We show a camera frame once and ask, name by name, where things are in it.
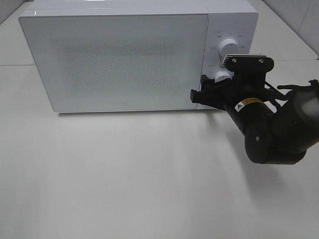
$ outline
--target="white microwave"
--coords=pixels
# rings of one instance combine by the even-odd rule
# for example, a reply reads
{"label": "white microwave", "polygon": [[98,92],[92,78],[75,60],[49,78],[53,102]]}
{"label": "white microwave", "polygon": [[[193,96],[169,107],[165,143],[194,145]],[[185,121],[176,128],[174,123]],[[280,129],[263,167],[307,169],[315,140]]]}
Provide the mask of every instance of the white microwave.
{"label": "white microwave", "polygon": [[245,0],[35,0],[19,21],[53,110],[194,110],[202,75],[249,53],[258,13]]}

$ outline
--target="white wall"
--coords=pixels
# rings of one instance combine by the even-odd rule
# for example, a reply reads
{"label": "white wall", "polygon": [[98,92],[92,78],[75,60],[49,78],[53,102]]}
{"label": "white wall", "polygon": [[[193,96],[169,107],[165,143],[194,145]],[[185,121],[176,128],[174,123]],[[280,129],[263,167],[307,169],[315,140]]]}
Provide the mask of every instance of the white wall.
{"label": "white wall", "polygon": [[0,23],[27,0],[0,0]]}
{"label": "white wall", "polygon": [[319,54],[319,0],[264,0]]}

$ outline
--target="white knob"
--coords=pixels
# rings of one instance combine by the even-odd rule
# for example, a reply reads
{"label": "white knob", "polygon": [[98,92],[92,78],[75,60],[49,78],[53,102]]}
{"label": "white knob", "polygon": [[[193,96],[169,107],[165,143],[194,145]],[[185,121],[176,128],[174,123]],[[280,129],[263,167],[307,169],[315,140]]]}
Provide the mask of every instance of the white knob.
{"label": "white knob", "polygon": [[225,38],[219,44],[219,54],[221,58],[227,54],[236,54],[239,52],[239,42],[234,38]]}
{"label": "white knob", "polygon": [[227,71],[219,71],[214,76],[215,82],[226,80],[228,78],[230,78],[230,74]]}

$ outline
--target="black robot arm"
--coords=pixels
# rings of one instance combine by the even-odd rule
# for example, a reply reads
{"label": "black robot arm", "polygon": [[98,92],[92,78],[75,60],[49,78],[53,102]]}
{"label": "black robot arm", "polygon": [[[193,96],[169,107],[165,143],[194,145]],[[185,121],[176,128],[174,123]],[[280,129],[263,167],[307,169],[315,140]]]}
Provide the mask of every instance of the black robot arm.
{"label": "black robot arm", "polygon": [[[245,135],[248,157],[255,163],[295,164],[319,141],[319,82],[310,86],[278,86],[266,82],[274,61],[264,55],[227,55],[223,66],[234,72],[220,82],[201,78],[201,91],[191,90],[193,103],[225,110]],[[283,106],[276,100],[286,101]],[[269,101],[274,113],[264,102]]]}

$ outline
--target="white table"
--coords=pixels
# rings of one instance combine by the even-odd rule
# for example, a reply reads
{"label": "white table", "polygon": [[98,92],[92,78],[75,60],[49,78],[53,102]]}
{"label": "white table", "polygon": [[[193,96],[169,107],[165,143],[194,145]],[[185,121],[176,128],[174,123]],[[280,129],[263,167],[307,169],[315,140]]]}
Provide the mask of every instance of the white table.
{"label": "white table", "polygon": [[[318,56],[259,11],[253,49],[277,60],[267,80],[319,78]],[[222,111],[58,115],[18,13],[0,25],[1,239],[318,238],[319,145],[258,165]]]}

